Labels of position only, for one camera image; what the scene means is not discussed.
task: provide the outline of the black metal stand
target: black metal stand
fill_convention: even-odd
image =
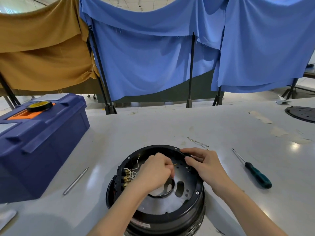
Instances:
[[[3,75],[1,73],[0,73],[0,84],[4,88],[4,90],[7,93],[9,99],[13,103],[14,107],[16,107],[18,105],[21,105],[21,103],[18,101],[18,99],[14,95],[13,91],[10,89],[9,85],[7,84],[7,82],[5,81],[5,79],[4,79],[4,77],[3,77]]]
[[[190,73],[189,73],[189,88],[188,88],[188,99],[186,103],[186,108],[191,108],[191,82],[192,82],[192,68],[194,64],[194,51],[195,51],[195,33],[192,33],[191,38],[191,57],[190,57]]]
[[[99,84],[100,84],[100,89],[102,91],[103,98],[105,100],[105,111],[106,111],[106,114],[107,115],[108,114],[117,114],[117,111],[116,111],[115,107],[113,106],[113,103],[112,103],[112,100],[111,100],[111,96],[109,94],[109,90],[108,90],[108,86],[107,86],[107,82],[106,82],[105,74],[104,74],[104,70],[103,70],[103,65],[102,65],[102,62],[100,60],[100,54],[98,52],[98,48],[97,48],[97,45],[96,45],[96,41],[95,41],[95,37],[94,37],[92,26],[89,26],[89,35],[90,35],[90,37],[92,39],[92,42],[93,42],[93,46],[94,46],[94,50],[95,50],[94,57],[96,57],[95,60],[97,60],[97,62],[99,64],[100,74],[101,74],[101,77],[103,79],[103,83],[104,83],[104,86],[105,86],[105,89],[106,89],[106,93],[107,93],[107,98],[106,98],[105,92],[104,92],[104,89],[103,89],[103,86],[102,86],[102,83],[101,83],[101,79],[99,77],[97,77],[97,79],[99,81]]]
[[[221,86],[218,89],[218,94],[215,96],[215,100],[213,101],[212,106],[222,105],[222,97],[220,96],[220,94],[221,94]]]
[[[289,99],[290,97],[291,97],[291,95],[292,95],[292,99],[295,99],[295,96],[296,96],[296,92],[294,91],[294,88],[295,88],[295,85],[296,85],[296,83],[297,83],[297,78],[295,78],[294,80],[293,80],[293,83],[292,83],[292,85],[291,85],[291,87],[289,88],[289,89],[287,89],[284,93],[283,93],[283,95],[281,96],[281,97],[285,97],[286,95],[287,95],[287,99]]]

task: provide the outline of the oval hole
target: oval hole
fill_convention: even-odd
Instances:
[[[185,185],[182,181],[179,181],[177,183],[177,189],[176,189],[176,192],[175,192],[175,195],[180,198],[182,197],[183,193],[184,193],[184,189],[185,189]]]

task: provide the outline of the screwdriver shaft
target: screwdriver shaft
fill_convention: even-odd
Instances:
[[[235,153],[236,155],[238,155],[238,157],[240,157],[240,158],[243,160],[243,162],[246,163],[246,161],[244,161],[244,159],[234,150],[234,148],[232,148],[232,150],[234,151],[234,153]]]

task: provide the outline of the right hand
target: right hand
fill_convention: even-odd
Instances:
[[[183,148],[180,151],[192,156],[185,157],[187,165],[198,171],[199,176],[211,186],[217,196],[222,198],[226,190],[236,186],[226,174],[215,151],[203,150],[197,147]]]

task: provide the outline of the table surface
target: table surface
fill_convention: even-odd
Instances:
[[[315,98],[294,99],[292,105],[315,107]],[[91,128],[43,196],[0,206],[1,211],[19,212],[2,235],[86,235],[107,212],[108,183],[129,154],[156,144],[195,147],[187,137],[217,151],[232,180],[289,235],[314,235],[315,124],[292,118],[285,113],[286,107],[257,101],[135,115],[87,110]],[[232,148],[268,176],[273,187],[259,188]],[[87,173],[63,196],[87,167]],[[217,235],[204,226],[213,223],[226,235],[244,235],[228,206],[204,185],[206,219],[198,234]]]

